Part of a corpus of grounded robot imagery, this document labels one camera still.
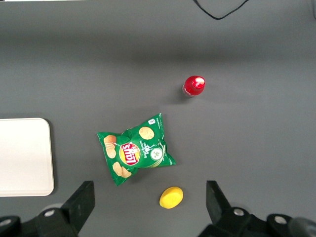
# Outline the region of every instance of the chip bag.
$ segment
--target chip bag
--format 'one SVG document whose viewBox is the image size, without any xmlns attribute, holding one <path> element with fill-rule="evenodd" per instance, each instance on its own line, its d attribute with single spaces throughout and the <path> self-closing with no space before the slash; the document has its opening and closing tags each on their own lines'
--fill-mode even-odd
<svg viewBox="0 0 316 237">
<path fill-rule="evenodd" d="M 118 186 L 134 175 L 139 168 L 175 165 L 167 153 L 162 115 L 129 128 L 122 134 L 98 132 L 99 141 L 111 175 Z"/>
</svg>

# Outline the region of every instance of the red bottle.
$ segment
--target red bottle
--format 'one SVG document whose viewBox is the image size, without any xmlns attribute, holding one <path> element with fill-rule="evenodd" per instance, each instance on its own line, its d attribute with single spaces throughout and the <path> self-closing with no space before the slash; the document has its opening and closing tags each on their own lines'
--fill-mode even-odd
<svg viewBox="0 0 316 237">
<path fill-rule="evenodd" d="M 203 77 L 191 76 L 186 80 L 182 89 L 186 95 L 193 97 L 200 95 L 203 92 L 204 87 L 205 79 Z"/>
</svg>

